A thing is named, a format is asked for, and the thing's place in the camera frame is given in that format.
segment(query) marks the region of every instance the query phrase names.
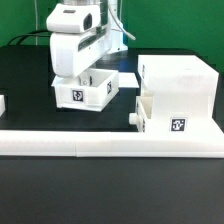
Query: open white box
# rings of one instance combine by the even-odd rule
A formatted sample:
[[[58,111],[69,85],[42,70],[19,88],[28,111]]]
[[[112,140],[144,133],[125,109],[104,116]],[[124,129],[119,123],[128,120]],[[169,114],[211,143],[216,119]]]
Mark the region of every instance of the open white box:
[[[81,86],[79,77],[58,78],[53,82],[57,107],[102,111],[118,93],[118,71],[104,69],[87,69],[92,85]]]
[[[140,132],[0,131],[0,155],[224,158],[224,135],[212,119],[218,73],[195,56],[140,56],[138,70],[131,121]]]

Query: black table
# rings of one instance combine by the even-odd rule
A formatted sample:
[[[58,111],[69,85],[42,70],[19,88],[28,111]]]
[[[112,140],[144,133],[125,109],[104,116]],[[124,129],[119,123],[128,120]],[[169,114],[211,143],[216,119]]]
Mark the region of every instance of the black table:
[[[97,66],[135,72],[136,54],[149,51]],[[102,114],[80,112],[55,107],[52,79],[47,47],[1,48],[0,129],[135,131],[126,119],[138,90],[122,89]],[[221,128],[223,87],[220,77],[214,118]],[[119,120],[105,125],[110,116]],[[223,159],[0,157],[0,223],[223,224],[223,186]]]

